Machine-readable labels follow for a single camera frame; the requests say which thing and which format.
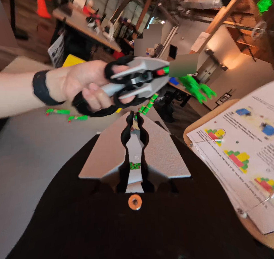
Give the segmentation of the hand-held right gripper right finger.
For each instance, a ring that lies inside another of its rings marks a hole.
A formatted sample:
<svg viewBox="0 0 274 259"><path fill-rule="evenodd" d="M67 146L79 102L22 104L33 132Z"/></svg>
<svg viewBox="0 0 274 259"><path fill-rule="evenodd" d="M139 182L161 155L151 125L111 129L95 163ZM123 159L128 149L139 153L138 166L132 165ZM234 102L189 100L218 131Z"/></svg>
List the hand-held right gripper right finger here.
<svg viewBox="0 0 274 259"><path fill-rule="evenodd" d="M173 189L173 179L190 178L191 173L180 155L171 134L160 123L137 113L141 155L142 189L144 193L157 192L161 184Z"/></svg>

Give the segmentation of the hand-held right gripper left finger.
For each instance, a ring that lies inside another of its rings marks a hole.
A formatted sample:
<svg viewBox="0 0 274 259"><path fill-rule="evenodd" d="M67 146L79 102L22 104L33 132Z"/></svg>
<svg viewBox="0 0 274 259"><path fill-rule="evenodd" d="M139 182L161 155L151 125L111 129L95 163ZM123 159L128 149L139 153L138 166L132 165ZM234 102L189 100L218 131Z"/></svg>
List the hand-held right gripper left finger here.
<svg viewBox="0 0 274 259"><path fill-rule="evenodd" d="M127 142L131 138L134 112L127 112L101 132L78 177L98 179L117 193L125 193L130 161Z"/></svg>

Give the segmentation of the white bag with green print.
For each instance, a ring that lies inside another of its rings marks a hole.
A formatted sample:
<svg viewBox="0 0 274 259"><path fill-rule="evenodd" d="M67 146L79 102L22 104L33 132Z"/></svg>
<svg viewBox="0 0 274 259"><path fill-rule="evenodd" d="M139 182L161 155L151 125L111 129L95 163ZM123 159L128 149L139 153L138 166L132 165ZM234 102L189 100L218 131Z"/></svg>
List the white bag with green print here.
<svg viewBox="0 0 274 259"><path fill-rule="evenodd" d="M142 145L136 134L131 134L131 138L126 144L128 148L130 172L127 189L125 193L144 193L142 189L141 156Z"/></svg>

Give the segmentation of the person's left forearm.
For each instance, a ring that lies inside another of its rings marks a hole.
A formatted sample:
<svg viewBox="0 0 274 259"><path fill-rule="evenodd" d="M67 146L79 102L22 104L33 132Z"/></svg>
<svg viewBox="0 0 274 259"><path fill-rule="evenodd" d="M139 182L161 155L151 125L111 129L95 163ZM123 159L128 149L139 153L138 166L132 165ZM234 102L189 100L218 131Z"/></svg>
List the person's left forearm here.
<svg viewBox="0 0 274 259"><path fill-rule="evenodd" d="M40 101L33 93L34 73L0 74L0 118L7 118L33 110Z"/></svg>

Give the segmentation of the green lego bamboo stalk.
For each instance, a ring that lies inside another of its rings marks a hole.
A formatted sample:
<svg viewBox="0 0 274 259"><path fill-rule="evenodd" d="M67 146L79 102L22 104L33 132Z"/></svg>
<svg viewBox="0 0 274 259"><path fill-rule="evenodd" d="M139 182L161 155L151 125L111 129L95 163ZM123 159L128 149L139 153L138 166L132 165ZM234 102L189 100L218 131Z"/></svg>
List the green lego bamboo stalk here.
<svg viewBox="0 0 274 259"><path fill-rule="evenodd" d="M155 100L158 98L159 94L155 93L150 100L148 101L148 103L146 105L142 105L139 108L139 113L142 113L143 115L146 115L148 113L148 111L151 109L151 107L153 106Z"/></svg>

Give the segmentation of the green lego leaves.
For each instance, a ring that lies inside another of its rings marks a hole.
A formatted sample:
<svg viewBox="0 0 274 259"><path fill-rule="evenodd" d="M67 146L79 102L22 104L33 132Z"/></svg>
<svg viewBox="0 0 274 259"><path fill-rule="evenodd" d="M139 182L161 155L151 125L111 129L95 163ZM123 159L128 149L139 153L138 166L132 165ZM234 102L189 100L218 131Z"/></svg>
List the green lego leaves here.
<svg viewBox="0 0 274 259"><path fill-rule="evenodd" d="M211 90L204 83L198 83L192 76L187 75L183 77L177 77L179 81L193 97L195 97L200 104L207 102L207 99L212 100L212 97L217 97L215 91Z"/></svg>

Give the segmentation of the person's left hand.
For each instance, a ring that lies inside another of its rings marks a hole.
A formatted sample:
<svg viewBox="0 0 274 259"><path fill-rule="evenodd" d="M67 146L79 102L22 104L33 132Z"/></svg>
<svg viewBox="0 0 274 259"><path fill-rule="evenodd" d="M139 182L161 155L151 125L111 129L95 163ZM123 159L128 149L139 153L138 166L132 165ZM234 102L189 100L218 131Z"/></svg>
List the person's left hand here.
<svg viewBox="0 0 274 259"><path fill-rule="evenodd" d="M114 105L113 97L101 88L110 83L105 77L106 65L104 61L94 60L47 72L46 86L50 96L57 102L72 102L82 92L92 112Z"/></svg>

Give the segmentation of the wooden sheet stand board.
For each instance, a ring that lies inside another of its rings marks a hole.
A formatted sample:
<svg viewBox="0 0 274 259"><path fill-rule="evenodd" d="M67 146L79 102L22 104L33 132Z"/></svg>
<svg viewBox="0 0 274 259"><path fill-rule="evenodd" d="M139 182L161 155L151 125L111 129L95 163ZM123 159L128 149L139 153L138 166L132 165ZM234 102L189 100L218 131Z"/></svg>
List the wooden sheet stand board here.
<svg viewBox="0 0 274 259"><path fill-rule="evenodd" d="M240 99L228 100L225 103L223 103L222 105L215 108L214 110L212 110L210 112L207 111L207 113L204 116L202 116L200 119L198 119L197 121L195 121L194 123L192 123L190 126L188 126L185 129L185 131L183 133L184 142L186 143L187 147L192 152L194 152L202 161L204 161L204 159L201 157L200 153L197 151L196 148L194 148L193 145L190 145L192 142L191 142L190 138L187 136L187 133L195 130L196 128L205 124L209 120L213 119L214 117L216 117L217 115L219 115L220 113L224 112L226 109L228 109L229 107L231 107L232 105L237 103L239 100ZM234 212L236 213L238 219L242 223L242 226L245 227L245 229L249 232L250 235L252 235L252 237L254 239L256 239L261 244L263 244L273 250L274 249L274 233L270 233L267 235L261 234L259 232L258 228L255 226L255 224L252 222L252 220L249 217L243 218L241 213L238 212L238 209L239 209L238 203L234 199L232 199L231 195L228 194L228 191L226 189L225 189L225 192L227 193L228 198L229 198L230 202L232 203L232 206L234 207Z"/></svg>

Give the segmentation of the black framed picture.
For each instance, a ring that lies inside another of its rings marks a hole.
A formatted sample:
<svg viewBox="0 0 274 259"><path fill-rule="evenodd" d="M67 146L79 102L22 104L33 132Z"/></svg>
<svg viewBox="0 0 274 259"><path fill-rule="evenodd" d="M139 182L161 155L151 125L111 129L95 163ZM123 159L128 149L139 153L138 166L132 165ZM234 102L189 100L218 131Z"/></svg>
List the black framed picture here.
<svg viewBox="0 0 274 259"><path fill-rule="evenodd" d="M230 93L224 93L215 103L220 106L223 103L225 103L227 100L229 100L231 98L231 94Z"/></svg>

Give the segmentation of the background work table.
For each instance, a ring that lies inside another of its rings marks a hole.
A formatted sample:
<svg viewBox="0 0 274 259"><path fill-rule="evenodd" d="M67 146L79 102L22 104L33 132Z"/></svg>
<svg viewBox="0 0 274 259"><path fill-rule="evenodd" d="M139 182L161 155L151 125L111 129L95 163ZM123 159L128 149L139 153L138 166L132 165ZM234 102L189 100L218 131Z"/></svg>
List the background work table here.
<svg viewBox="0 0 274 259"><path fill-rule="evenodd" d="M72 9L71 16L68 16L60 8L56 8L53 10L52 16L59 21L63 21L63 19L66 18L66 25L86 35L88 38L93 39L96 44L101 44L113 49L114 51L121 52L121 48L116 41L110 41L102 34L102 32L97 34L96 31L89 28L85 20L85 15L77 9Z"/></svg>

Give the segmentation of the black and white sign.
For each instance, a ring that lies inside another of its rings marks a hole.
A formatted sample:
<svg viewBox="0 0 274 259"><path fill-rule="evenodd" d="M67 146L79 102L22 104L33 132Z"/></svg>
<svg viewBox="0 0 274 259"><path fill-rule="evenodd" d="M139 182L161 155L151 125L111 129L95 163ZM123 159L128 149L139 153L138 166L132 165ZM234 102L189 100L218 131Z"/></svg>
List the black and white sign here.
<svg viewBox="0 0 274 259"><path fill-rule="evenodd" d="M64 58L64 34L61 34L47 50L54 68L60 68L63 65Z"/></svg>

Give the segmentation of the black wristband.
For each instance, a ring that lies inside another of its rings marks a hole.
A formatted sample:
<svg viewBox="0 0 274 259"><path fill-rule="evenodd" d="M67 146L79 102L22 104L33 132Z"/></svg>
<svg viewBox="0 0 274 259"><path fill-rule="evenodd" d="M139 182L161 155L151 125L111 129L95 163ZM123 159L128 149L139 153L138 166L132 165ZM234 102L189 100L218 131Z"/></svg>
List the black wristband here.
<svg viewBox="0 0 274 259"><path fill-rule="evenodd" d="M65 101L58 102L50 96L48 87L46 85L46 77L49 71L50 70L43 70L34 74L32 80L33 93L41 102L47 106L62 105L65 103Z"/></svg>

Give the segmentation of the orange traffic cone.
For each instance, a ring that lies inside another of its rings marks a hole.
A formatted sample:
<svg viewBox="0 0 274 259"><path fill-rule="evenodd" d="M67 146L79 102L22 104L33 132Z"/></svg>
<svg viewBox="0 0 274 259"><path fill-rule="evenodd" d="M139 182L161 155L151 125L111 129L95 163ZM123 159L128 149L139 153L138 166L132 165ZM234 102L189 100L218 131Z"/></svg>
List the orange traffic cone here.
<svg viewBox="0 0 274 259"><path fill-rule="evenodd" d="M37 14L41 18L51 19L51 15L49 14L47 10L45 0L37 0Z"/></svg>

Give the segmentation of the black wall screen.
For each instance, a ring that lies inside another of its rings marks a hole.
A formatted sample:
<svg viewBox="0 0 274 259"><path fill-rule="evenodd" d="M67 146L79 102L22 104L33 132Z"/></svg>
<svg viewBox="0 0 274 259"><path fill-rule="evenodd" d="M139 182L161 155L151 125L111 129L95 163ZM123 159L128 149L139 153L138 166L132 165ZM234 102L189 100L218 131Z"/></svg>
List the black wall screen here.
<svg viewBox="0 0 274 259"><path fill-rule="evenodd" d="M176 56L177 56L177 51L178 51L177 46L174 46L174 45L170 44L168 59L169 60L175 60Z"/></svg>

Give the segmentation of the wooden post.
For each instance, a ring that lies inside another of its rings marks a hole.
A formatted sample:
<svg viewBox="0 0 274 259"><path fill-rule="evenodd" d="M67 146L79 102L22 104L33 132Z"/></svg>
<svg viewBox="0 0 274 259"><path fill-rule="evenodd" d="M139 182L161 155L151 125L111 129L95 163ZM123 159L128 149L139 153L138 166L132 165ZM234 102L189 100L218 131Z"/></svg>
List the wooden post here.
<svg viewBox="0 0 274 259"><path fill-rule="evenodd" d="M219 10L217 15L214 17L213 21L210 23L208 28L205 30L205 32L209 33L210 36L204 42L202 47L198 50L198 52L197 52L198 54L201 53L201 51L204 49L204 47L210 41L212 36L216 33L216 31L219 29L219 27L222 25L222 23L227 19L227 17L231 15L231 13L235 10L236 6L240 3L240 1L241 0L231 0L227 6L222 7ZM196 52L193 52L190 50L189 54L196 54Z"/></svg>

